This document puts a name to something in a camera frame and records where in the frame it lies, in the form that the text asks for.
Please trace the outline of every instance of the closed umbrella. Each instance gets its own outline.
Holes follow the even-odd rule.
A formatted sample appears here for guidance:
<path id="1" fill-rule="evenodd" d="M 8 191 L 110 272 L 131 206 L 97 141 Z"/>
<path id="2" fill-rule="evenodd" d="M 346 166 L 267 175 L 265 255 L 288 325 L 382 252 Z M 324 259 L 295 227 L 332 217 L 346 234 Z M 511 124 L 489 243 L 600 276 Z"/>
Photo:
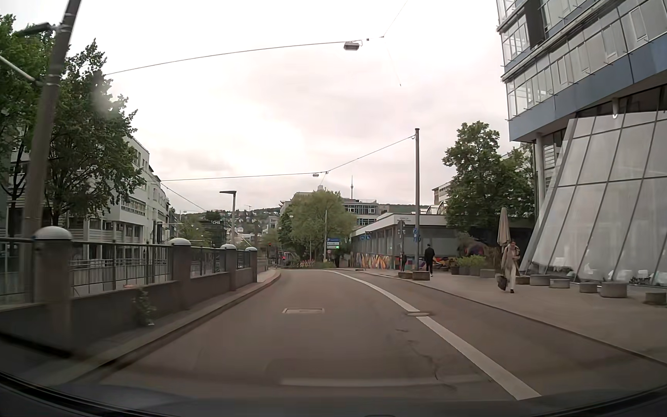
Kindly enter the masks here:
<path id="1" fill-rule="evenodd" d="M 509 243 L 511 243 L 511 231 L 508 228 L 508 212 L 505 207 L 502 207 L 498 220 L 498 244 L 503 248 Z"/>

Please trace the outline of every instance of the manhole cover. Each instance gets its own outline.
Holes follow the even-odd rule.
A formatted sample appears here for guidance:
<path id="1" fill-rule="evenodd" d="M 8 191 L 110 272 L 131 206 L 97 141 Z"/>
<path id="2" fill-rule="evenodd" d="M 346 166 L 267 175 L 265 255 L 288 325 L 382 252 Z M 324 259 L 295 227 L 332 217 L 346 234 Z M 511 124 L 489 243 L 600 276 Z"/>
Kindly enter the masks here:
<path id="1" fill-rule="evenodd" d="M 323 309 L 284 309 L 283 314 L 322 314 Z"/>

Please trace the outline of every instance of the road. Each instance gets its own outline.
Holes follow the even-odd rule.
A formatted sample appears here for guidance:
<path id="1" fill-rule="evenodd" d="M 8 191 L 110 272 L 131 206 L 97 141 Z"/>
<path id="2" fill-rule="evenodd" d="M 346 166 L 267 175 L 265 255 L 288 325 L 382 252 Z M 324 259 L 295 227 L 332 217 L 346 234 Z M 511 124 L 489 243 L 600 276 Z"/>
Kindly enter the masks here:
<path id="1" fill-rule="evenodd" d="M 667 384 L 667 366 L 585 337 L 406 281 L 340 272 L 284 271 L 101 383 L 195 398 L 450 400 Z"/>

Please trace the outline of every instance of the man in dark clothing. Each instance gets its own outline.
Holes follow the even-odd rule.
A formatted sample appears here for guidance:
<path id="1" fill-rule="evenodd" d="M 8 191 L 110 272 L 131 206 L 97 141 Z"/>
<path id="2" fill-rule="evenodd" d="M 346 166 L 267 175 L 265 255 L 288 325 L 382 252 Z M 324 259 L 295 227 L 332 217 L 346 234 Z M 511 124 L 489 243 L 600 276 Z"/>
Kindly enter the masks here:
<path id="1" fill-rule="evenodd" d="M 426 270 L 433 277 L 433 248 L 431 248 L 431 243 L 426 245 L 426 250 L 424 251 L 424 261 L 426 262 Z"/>

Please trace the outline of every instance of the sky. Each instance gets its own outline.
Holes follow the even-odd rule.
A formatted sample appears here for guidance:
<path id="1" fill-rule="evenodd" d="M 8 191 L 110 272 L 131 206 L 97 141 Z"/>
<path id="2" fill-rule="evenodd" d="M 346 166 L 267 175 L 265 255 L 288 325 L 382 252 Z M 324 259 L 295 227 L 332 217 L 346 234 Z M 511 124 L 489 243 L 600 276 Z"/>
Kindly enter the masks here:
<path id="1" fill-rule="evenodd" d="M 20 28 L 60 22 L 66 3 L 0 0 L 0 10 L 14 14 Z M 489 123 L 501 133 L 502 152 L 514 146 L 497 12 L 484 0 L 404 3 L 83 0 L 71 52 L 96 39 L 110 73 L 363 39 L 358 51 L 342 44 L 291 47 L 118 73 L 109 77 L 110 92 L 129 97 L 128 109 L 138 110 L 135 138 L 162 180 L 327 171 L 420 128 L 420 199 L 430 204 L 431 189 L 454 175 L 442 157 L 463 122 Z M 169 181 L 171 190 L 164 190 L 177 211 L 230 209 L 230 196 L 218 193 L 228 189 L 238 192 L 237 208 L 257 209 L 319 185 L 348 197 L 352 180 L 354 198 L 414 204 L 414 141 L 318 177 Z"/>

